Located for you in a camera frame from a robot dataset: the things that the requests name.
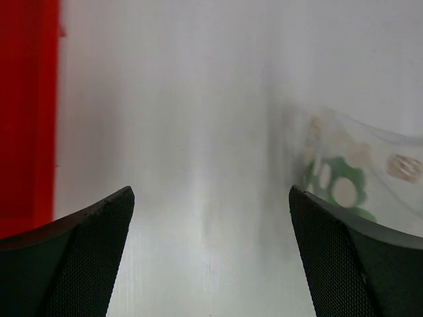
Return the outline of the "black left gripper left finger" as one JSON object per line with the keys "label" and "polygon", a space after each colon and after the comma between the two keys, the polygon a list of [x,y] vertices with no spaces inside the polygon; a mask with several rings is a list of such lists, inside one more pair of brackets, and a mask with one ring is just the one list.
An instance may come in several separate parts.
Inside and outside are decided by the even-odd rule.
{"label": "black left gripper left finger", "polygon": [[106,316],[134,206],[134,192],[126,186],[1,239],[1,315]]}

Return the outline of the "green round lime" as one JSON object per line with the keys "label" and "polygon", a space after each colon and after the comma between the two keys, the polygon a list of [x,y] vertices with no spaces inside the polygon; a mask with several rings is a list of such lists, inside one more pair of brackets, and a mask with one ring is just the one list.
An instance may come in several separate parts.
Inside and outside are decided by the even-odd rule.
{"label": "green round lime", "polygon": [[305,168],[303,187],[332,205],[375,222],[376,218],[363,208],[367,200],[366,179],[361,168],[353,168],[343,157],[316,156]]}

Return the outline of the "clear zip top bag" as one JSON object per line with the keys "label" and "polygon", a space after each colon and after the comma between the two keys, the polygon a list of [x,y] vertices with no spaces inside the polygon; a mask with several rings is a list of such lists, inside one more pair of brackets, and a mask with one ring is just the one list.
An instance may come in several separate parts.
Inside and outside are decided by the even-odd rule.
{"label": "clear zip top bag", "polygon": [[287,106],[282,115],[283,166],[288,186],[302,185],[307,165],[343,157],[365,174],[363,208],[375,223],[422,236],[422,137],[406,136],[354,120],[336,110]]}

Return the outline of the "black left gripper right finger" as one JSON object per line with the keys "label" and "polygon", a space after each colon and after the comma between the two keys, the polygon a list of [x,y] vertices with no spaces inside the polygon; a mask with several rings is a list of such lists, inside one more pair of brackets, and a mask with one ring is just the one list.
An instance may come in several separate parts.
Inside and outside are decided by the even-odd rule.
{"label": "black left gripper right finger", "polygon": [[421,316],[422,238],[297,186],[289,212],[317,316]]}

